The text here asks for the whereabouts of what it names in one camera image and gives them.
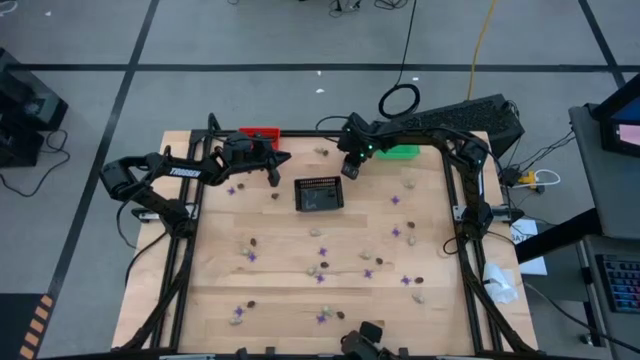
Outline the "green plastic basket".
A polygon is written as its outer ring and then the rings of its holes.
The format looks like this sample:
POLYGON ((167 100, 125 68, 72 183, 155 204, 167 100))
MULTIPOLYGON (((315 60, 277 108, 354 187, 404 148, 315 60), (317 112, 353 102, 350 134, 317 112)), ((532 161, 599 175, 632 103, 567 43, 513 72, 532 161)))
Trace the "green plastic basket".
POLYGON ((420 154, 418 145, 397 145, 387 151, 378 150, 375 156, 382 160, 410 160, 420 154))

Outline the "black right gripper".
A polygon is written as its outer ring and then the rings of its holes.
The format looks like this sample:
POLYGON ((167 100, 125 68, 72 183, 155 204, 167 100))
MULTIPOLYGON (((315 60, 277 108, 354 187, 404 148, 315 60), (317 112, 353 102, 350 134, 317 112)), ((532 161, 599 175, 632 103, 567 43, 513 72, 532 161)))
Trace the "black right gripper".
POLYGON ((338 149, 347 153, 353 160, 351 165, 344 161, 341 168, 341 173, 349 179, 358 178, 361 166, 359 161, 366 161, 377 149, 377 143, 369 131, 370 124, 360 115, 353 112, 347 116, 338 139, 338 149))

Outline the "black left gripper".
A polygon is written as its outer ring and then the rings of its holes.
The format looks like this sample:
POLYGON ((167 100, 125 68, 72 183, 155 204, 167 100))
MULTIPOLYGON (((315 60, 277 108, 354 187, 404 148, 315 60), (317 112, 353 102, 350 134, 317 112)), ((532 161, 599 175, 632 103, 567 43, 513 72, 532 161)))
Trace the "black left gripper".
POLYGON ((291 158, 291 153, 275 150, 263 138, 250 138, 242 132, 229 135, 222 146, 222 158, 227 164, 221 182, 231 175, 266 171, 271 186, 278 186, 281 176, 277 168, 291 158))

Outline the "black plastic basket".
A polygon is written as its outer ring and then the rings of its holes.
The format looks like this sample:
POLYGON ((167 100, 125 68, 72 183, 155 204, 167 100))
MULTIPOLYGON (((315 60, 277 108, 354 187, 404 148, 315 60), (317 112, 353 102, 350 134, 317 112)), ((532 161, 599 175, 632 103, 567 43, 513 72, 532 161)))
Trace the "black plastic basket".
POLYGON ((298 212, 332 211, 344 207, 341 178, 303 178, 294 181, 298 212))

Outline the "white printed paper sheet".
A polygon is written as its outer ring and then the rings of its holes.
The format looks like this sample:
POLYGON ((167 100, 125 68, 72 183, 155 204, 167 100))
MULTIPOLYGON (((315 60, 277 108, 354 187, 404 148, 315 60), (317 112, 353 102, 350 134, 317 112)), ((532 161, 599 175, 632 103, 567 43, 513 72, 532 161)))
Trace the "white printed paper sheet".
MULTIPOLYGON (((538 227, 534 220, 519 219, 511 227, 513 242, 518 245, 538 234, 538 227)), ((523 275, 547 276, 547 268, 543 257, 538 257, 519 265, 523 275)))

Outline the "black equipment case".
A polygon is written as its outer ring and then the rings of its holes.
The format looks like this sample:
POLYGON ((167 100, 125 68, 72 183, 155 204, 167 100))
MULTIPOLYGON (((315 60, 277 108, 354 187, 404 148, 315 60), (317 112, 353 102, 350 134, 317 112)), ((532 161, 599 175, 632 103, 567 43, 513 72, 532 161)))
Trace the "black equipment case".
POLYGON ((45 141, 59 129, 68 104, 0 47, 0 168, 32 167, 45 141))

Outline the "black stand bar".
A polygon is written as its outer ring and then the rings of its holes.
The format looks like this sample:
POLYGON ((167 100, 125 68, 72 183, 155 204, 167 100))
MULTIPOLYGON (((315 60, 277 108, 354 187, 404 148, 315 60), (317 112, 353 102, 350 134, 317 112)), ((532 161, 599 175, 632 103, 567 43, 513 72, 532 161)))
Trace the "black stand bar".
POLYGON ((598 212, 592 208, 517 244, 517 260, 518 263, 525 263, 579 242, 585 236, 601 234, 598 212))

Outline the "black computer monitor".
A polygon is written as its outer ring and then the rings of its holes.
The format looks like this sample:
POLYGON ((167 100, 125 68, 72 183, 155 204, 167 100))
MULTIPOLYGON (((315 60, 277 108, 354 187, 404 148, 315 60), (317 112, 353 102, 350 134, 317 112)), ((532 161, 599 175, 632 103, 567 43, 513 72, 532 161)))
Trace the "black computer monitor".
POLYGON ((590 110, 602 148, 640 158, 640 73, 590 110))

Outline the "red plastic basket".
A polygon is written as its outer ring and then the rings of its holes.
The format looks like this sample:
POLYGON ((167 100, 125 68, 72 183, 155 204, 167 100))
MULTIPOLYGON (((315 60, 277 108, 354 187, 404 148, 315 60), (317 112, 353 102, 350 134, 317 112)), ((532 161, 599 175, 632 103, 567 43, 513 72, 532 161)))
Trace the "red plastic basket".
POLYGON ((275 150, 279 149, 281 130, 278 127, 241 127, 239 131, 249 137, 267 139, 275 150))

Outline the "black computer tower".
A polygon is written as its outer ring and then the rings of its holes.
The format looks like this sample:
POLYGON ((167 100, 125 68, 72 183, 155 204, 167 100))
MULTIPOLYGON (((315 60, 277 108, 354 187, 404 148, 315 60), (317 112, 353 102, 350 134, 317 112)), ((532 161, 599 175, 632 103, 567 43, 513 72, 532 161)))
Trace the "black computer tower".
POLYGON ((525 133, 516 104, 502 94, 416 112, 395 119, 407 128, 447 127, 464 131, 484 131, 493 153, 501 157, 525 133))

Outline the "grey side table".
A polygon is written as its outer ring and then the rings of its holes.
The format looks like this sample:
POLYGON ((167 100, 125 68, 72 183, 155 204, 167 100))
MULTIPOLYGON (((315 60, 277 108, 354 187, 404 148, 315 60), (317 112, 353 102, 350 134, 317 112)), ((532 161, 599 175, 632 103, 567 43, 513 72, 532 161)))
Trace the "grey side table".
POLYGON ((569 117, 603 234, 640 241, 640 158, 604 150, 587 107, 569 117))

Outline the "crumpled white paper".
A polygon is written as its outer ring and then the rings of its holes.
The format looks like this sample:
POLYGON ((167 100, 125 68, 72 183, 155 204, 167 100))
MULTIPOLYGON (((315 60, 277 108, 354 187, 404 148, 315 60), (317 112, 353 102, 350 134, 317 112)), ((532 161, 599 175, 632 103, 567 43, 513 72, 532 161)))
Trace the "crumpled white paper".
POLYGON ((483 270, 482 284, 494 303, 509 304, 519 299, 512 270, 487 263, 483 270))

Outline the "black boxy device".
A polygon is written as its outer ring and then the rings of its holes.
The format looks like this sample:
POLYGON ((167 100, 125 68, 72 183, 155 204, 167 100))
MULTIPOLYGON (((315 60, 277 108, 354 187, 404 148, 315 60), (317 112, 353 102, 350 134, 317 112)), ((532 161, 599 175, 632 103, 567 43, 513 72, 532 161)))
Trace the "black boxy device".
POLYGON ((341 351, 349 360, 378 360, 381 351, 377 344, 383 330, 370 322, 362 322, 358 330, 352 330, 341 338, 341 351))

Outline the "backlit computer keyboard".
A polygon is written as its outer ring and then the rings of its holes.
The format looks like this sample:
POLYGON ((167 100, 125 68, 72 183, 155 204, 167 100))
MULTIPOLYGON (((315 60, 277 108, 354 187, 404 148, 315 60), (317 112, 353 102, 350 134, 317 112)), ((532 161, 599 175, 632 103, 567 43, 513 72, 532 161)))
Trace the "backlit computer keyboard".
POLYGON ((640 257, 595 256, 612 312, 640 314, 640 257))

